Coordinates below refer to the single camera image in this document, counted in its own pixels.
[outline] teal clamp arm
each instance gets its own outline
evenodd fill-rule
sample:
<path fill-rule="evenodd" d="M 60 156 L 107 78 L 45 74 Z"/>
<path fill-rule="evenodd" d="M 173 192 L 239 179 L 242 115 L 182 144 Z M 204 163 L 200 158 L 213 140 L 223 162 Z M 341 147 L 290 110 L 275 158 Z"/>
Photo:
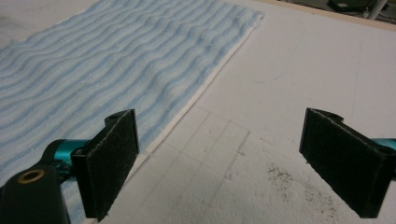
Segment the teal clamp arm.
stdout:
<path fill-rule="evenodd" d="M 74 150 L 86 146 L 89 142 L 90 140 L 87 139 L 64 140 L 56 148 L 52 166 L 57 170 L 58 175 L 61 178 L 61 182 L 73 176 L 73 163 L 70 154 Z"/>
<path fill-rule="evenodd" d="M 373 140 L 373 142 L 375 142 L 381 146 L 390 147 L 390 148 L 396 150 L 396 139 L 394 139 L 394 138 L 373 138 L 372 140 Z M 396 169 L 393 174 L 392 180 L 396 181 Z"/>

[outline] towel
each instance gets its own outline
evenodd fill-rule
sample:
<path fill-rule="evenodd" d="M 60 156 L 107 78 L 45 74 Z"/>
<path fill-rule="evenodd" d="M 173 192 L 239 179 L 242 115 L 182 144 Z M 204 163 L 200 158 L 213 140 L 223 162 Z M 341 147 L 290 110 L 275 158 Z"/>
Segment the towel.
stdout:
<path fill-rule="evenodd" d="M 0 186 L 53 140 L 91 139 L 129 108 L 143 162 L 262 16 L 216 0 L 101 0 L 0 49 Z M 80 223 L 77 184 L 62 189 Z"/>

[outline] clamp jaw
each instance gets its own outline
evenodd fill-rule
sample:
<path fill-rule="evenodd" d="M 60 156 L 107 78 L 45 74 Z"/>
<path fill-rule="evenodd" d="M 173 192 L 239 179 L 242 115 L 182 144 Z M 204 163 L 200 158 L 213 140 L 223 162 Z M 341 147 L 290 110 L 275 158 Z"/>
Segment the clamp jaw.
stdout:
<path fill-rule="evenodd" d="M 0 223 L 70 223 L 60 185 L 75 177 L 86 217 L 101 221 L 139 153 L 134 110 L 113 114 L 91 140 L 55 140 L 0 191 Z"/>
<path fill-rule="evenodd" d="M 307 108 L 300 152 L 360 217 L 377 217 L 396 177 L 396 140 L 369 139 L 342 121 Z"/>

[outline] fabric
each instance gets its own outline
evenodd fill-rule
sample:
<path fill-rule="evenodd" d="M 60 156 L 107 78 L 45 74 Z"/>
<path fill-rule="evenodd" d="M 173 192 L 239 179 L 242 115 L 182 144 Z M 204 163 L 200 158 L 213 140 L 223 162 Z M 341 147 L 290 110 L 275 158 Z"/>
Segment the fabric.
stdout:
<path fill-rule="evenodd" d="M 91 139 L 129 108 L 150 153 L 261 17 L 214 0 L 102 0 L 0 49 L 0 186 L 53 140 Z M 79 223 L 77 184 L 62 188 Z"/>

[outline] wooden edge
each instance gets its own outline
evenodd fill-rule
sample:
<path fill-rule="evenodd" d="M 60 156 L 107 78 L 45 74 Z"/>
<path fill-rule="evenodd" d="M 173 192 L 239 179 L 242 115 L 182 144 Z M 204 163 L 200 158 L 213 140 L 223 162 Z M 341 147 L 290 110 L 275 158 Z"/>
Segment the wooden edge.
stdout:
<path fill-rule="evenodd" d="M 320 10 L 320 9 L 312 8 L 312 7 L 299 6 L 296 4 L 280 2 L 280 1 L 276 1 L 276 0 L 254 0 L 254 1 L 272 4 L 272 5 L 276 5 L 276 6 L 280 6 L 280 7 L 288 7 L 288 8 L 304 11 L 307 13 L 312 13 L 314 15 L 325 16 L 325 17 L 329 17 L 332 19 L 340 20 L 340 21 L 349 21 L 349 22 L 360 24 L 360 25 L 371 26 L 371 27 L 378 28 L 378 29 L 396 32 L 396 25 L 381 22 L 381 21 L 371 21 L 371 20 L 367 20 L 367 19 L 363 19 L 363 18 L 358 18 L 358 17 L 348 16 L 348 15 L 344 15 L 344 14 L 340 14 L 340 13 Z"/>

